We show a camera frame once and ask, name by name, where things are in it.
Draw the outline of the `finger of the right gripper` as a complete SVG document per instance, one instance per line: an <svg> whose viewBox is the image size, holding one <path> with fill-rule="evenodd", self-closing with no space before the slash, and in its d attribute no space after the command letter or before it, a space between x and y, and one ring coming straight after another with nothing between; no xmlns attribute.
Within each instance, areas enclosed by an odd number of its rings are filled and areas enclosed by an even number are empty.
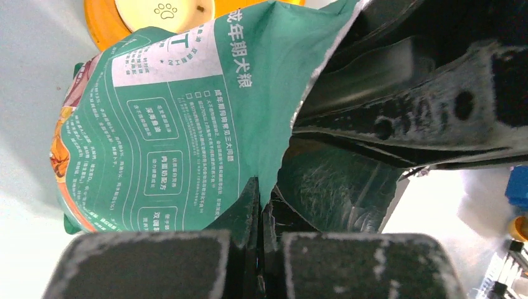
<svg viewBox="0 0 528 299"><path fill-rule="evenodd" d="M527 2L368 1L293 134L399 168L527 162Z"/></svg>

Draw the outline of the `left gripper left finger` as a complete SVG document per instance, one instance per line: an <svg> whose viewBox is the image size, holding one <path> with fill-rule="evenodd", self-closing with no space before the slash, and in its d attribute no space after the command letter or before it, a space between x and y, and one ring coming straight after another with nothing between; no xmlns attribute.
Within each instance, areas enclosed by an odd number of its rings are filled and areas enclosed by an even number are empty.
<svg viewBox="0 0 528 299"><path fill-rule="evenodd" d="M76 237L45 298L255 298L257 178L211 225L191 232L101 232Z"/></svg>

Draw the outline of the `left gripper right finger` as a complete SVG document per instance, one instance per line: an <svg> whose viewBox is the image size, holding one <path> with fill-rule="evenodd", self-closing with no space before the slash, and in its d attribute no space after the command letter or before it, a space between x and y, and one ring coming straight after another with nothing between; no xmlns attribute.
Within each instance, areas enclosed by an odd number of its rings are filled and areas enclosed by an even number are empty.
<svg viewBox="0 0 528 299"><path fill-rule="evenodd" d="M425 234L318 232L273 191L262 214L264 298L464 298Z"/></svg>

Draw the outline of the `green pet food bag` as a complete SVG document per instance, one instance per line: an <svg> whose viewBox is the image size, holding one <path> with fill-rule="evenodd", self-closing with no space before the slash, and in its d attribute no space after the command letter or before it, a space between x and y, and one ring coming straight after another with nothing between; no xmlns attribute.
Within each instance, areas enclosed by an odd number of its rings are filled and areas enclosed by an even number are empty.
<svg viewBox="0 0 528 299"><path fill-rule="evenodd" d="M182 33L146 27L79 66L49 154L66 233L202 230L252 181L266 205L357 5L265 1Z"/></svg>

